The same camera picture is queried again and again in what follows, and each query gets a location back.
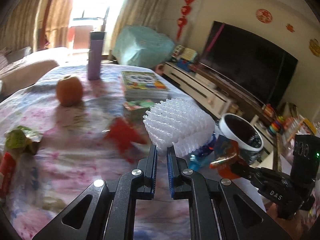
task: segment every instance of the purple water bottle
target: purple water bottle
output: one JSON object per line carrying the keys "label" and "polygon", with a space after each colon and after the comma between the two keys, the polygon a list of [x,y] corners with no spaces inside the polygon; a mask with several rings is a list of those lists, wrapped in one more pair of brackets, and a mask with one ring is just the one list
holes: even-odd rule
{"label": "purple water bottle", "polygon": [[88,80],[100,79],[104,32],[90,32]]}

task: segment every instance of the bed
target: bed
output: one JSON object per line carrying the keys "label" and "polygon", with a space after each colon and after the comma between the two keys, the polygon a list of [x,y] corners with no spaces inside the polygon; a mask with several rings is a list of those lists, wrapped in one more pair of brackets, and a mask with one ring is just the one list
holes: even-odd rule
{"label": "bed", "polygon": [[[115,145],[103,140],[102,131],[114,116],[122,114],[123,93],[119,74],[123,70],[151,70],[103,64],[101,80],[88,81],[85,65],[64,65],[49,71],[35,85],[20,90],[0,104],[0,134],[17,125],[44,133],[36,156],[24,154],[17,163],[4,211],[24,240],[32,239],[66,205],[94,180],[119,179],[136,168],[117,153]],[[55,97],[57,81],[76,74],[84,86],[83,104],[63,108]],[[193,100],[161,78],[172,98]],[[213,171],[205,177],[219,179]],[[256,189],[245,179],[235,182],[261,208]],[[187,200],[172,200],[168,188],[167,165],[157,166],[156,194],[152,201],[138,201],[135,240],[190,239]]]}

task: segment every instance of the curtain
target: curtain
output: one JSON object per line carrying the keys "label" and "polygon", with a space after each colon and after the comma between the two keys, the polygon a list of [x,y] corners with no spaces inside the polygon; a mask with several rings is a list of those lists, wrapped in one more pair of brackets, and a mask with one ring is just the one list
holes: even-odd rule
{"label": "curtain", "polygon": [[37,48],[38,15],[42,0],[20,0],[0,29],[0,49]]}
{"label": "curtain", "polygon": [[67,47],[69,21],[73,0],[52,0],[45,34],[48,48]]}
{"label": "curtain", "polygon": [[111,49],[125,25],[140,25],[157,30],[167,0],[125,0],[113,30]]}

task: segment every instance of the green snack package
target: green snack package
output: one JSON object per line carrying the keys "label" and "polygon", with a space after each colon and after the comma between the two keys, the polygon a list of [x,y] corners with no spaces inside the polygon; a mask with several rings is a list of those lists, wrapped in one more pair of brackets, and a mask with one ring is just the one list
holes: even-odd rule
{"label": "green snack package", "polygon": [[32,155],[36,155],[42,134],[25,126],[18,126],[6,134],[5,148],[20,149],[21,152],[27,151]]}

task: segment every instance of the tv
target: tv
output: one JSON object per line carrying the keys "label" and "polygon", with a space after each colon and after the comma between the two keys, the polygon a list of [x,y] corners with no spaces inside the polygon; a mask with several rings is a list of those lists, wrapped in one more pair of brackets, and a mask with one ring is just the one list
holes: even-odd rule
{"label": "tv", "polygon": [[200,64],[261,104],[277,107],[298,60],[249,31],[213,22]]}

